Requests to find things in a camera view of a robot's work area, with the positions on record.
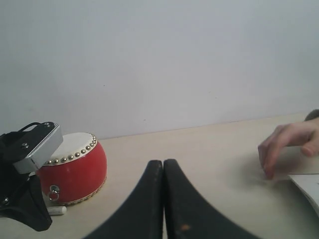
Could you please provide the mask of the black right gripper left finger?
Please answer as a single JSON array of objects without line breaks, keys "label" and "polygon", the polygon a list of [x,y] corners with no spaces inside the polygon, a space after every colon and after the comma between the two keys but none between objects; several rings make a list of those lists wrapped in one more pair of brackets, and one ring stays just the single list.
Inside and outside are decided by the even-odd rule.
[{"label": "black right gripper left finger", "polygon": [[162,162],[151,160],[122,205],[87,239],[162,238]]}]

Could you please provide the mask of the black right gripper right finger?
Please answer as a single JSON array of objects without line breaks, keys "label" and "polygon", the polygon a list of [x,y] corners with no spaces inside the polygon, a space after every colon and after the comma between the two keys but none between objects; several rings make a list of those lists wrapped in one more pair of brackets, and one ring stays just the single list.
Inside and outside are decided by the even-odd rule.
[{"label": "black right gripper right finger", "polygon": [[164,214],[169,239],[253,239],[195,189],[175,159],[163,163]]}]

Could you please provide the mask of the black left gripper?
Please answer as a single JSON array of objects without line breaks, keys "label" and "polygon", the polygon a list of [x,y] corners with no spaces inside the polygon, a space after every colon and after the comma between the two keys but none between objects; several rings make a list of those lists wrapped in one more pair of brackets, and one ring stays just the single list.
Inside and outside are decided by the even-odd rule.
[{"label": "black left gripper", "polygon": [[22,141],[38,126],[33,122],[0,136],[0,215],[42,232],[52,224],[36,171],[19,174],[13,164],[22,156]]}]

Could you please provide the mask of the person's bare hand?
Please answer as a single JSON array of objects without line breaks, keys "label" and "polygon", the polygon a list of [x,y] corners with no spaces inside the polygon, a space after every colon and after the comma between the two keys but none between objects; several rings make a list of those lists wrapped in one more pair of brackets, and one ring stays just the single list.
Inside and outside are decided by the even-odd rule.
[{"label": "person's bare hand", "polygon": [[276,161],[286,147],[298,146],[303,155],[313,157],[319,153],[319,119],[279,125],[258,146],[260,164],[267,179],[275,174]]}]

